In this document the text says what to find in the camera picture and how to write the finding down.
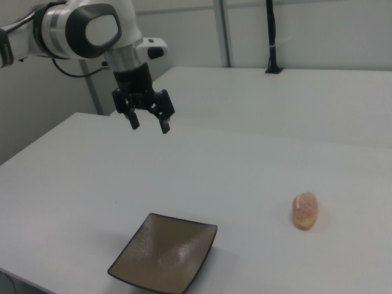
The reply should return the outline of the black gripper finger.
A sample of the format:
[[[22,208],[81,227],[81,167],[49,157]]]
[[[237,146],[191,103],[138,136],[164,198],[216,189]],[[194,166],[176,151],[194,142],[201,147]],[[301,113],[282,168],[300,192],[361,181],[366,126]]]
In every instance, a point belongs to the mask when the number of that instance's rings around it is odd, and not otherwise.
[[[152,104],[148,111],[159,120],[161,131],[166,134],[170,130],[170,118],[175,113],[170,96],[167,90],[163,89],[159,92],[153,92],[151,97]]]
[[[116,111],[119,114],[123,114],[129,120],[133,130],[137,129],[140,123],[135,113],[135,105],[131,99],[131,95],[122,92],[118,88],[112,92],[112,96]]]

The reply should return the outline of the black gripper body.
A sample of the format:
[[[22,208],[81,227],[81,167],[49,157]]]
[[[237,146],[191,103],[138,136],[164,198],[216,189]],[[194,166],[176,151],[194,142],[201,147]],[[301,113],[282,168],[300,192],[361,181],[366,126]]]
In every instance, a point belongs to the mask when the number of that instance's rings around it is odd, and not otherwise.
[[[118,85],[112,92],[117,110],[125,110],[126,101],[131,101],[132,105],[140,110],[149,110],[152,107],[153,79],[146,62],[132,70],[113,74]]]

